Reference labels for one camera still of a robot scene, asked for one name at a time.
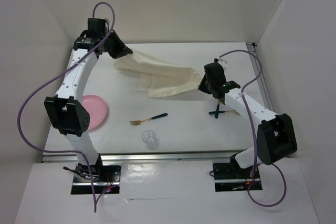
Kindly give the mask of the cream cloth placemat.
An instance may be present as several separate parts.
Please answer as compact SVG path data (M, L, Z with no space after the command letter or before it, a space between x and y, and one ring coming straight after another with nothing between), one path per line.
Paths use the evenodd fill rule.
M133 50L117 59L114 66L140 74L138 91L145 91L149 98L164 98L194 91L202 80L198 71L189 66L177 65Z

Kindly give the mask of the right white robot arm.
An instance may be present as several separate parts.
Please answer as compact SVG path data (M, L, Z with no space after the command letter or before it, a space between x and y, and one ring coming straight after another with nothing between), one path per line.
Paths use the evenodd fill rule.
M250 120L252 125L253 147L230 157L229 172L233 177L242 177L247 169L254 169L254 164L271 165L297 151L289 115L280 115L265 108L245 94L235 81L226 81L224 68L219 62L205 65L204 71L198 89Z

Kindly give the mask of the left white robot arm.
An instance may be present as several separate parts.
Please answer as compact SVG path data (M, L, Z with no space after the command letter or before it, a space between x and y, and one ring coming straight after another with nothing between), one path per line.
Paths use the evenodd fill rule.
M113 59L133 53L114 31L108 30L106 20L88 18L88 28L74 42L70 71L56 94L44 101L52 126L76 152L75 173L93 182L103 177L104 169L101 156L89 137L90 115L82 105L82 98L90 73L104 52Z

